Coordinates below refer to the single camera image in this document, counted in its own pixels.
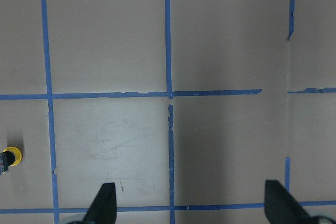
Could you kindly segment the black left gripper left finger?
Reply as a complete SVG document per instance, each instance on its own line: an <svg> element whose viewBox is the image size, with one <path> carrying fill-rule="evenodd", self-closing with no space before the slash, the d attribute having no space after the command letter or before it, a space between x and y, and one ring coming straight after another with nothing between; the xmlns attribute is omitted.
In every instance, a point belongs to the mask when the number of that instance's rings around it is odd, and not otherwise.
<svg viewBox="0 0 336 224"><path fill-rule="evenodd" d="M83 223L114 224L117 218L117 197L115 183L104 183L100 187Z"/></svg>

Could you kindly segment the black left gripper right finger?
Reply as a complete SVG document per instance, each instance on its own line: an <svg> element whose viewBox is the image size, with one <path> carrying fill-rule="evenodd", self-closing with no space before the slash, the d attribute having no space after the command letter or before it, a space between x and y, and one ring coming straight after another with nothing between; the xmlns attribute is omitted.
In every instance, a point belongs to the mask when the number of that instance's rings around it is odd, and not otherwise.
<svg viewBox="0 0 336 224"><path fill-rule="evenodd" d="M266 180L264 212L269 223L300 223L311 218L278 180Z"/></svg>

